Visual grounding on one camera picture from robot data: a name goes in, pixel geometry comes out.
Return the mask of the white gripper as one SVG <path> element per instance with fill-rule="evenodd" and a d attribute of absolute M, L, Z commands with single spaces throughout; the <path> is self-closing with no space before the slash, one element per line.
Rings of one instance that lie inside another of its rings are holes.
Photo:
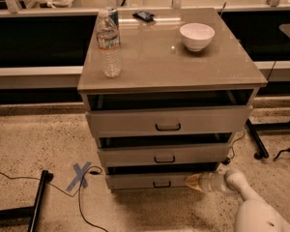
<path fill-rule="evenodd" d="M 207 172 L 202 174 L 192 174 L 186 177 L 186 185 L 200 192 L 220 191 L 227 193 L 230 191 L 222 174 L 216 172 Z"/>

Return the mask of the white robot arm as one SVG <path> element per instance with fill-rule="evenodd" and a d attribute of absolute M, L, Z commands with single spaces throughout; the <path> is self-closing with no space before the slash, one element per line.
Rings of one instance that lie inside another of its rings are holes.
<path fill-rule="evenodd" d="M 290 232 L 290 223 L 249 185 L 238 169 L 192 174 L 186 178 L 186 185 L 203 192 L 239 194 L 243 204 L 236 214 L 234 232 Z"/>

